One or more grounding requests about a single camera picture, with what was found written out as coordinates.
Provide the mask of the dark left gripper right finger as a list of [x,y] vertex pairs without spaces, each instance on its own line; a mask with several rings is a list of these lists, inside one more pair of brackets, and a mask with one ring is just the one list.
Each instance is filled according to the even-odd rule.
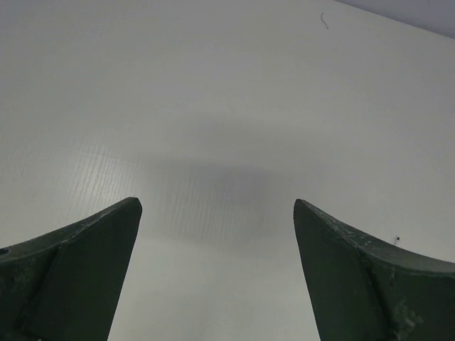
[[453,340],[454,264],[384,242],[305,200],[294,230],[321,340]]

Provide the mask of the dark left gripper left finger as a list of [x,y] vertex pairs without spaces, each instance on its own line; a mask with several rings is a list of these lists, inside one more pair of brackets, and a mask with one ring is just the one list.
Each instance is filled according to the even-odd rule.
[[2,340],[107,340],[139,230],[128,197],[1,249]]

